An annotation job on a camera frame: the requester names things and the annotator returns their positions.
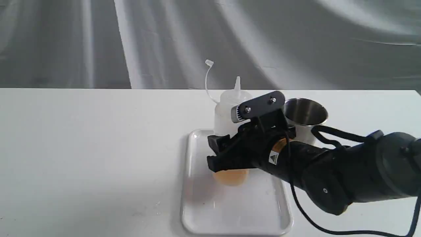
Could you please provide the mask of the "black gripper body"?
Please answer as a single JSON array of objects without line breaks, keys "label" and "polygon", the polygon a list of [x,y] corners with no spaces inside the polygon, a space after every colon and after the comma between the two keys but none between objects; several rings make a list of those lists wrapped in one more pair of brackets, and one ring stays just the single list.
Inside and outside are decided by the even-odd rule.
[{"label": "black gripper body", "polygon": [[288,125],[282,109],[254,117],[233,137],[208,136],[214,152],[207,157],[208,168],[213,172],[257,168],[267,173],[289,173],[289,158],[282,160],[280,152],[275,152],[275,161],[270,156],[278,141],[294,136],[295,129]]}]

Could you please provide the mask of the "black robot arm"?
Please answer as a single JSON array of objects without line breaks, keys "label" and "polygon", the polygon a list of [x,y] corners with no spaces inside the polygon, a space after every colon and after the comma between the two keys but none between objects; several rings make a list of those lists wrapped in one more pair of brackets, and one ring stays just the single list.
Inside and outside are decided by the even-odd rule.
[{"label": "black robot arm", "polygon": [[323,211],[420,194],[420,139],[403,132],[367,136],[324,126],[326,109],[274,91],[232,108],[237,133],[208,136],[213,172],[260,169],[305,191]]}]

